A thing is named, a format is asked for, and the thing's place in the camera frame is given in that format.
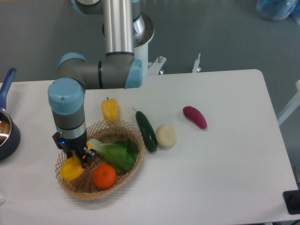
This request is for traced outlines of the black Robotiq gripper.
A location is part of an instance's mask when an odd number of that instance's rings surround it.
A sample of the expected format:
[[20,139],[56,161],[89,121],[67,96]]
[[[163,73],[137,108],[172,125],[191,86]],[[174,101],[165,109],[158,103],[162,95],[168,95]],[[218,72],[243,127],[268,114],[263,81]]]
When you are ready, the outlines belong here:
[[90,166],[97,156],[96,150],[86,148],[86,131],[79,137],[73,139],[63,138],[59,132],[56,132],[52,138],[57,148],[66,154],[67,159],[75,154],[81,160],[82,168]]

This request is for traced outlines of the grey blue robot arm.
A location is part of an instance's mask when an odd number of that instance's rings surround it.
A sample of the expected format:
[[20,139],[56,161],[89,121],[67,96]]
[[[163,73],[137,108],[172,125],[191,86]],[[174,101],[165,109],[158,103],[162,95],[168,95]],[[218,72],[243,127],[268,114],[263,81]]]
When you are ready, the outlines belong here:
[[84,15],[104,16],[105,59],[89,63],[80,54],[65,54],[58,65],[58,79],[48,88],[48,102],[57,129],[55,144],[68,157],[76,156],[81,167],[87,167],[96,152],[86,145],[85,92],[140,87],[148,73],[148,56],[137,48],[152,39],[154,25],[141,12],[138,0],[74,0],[72,5]]

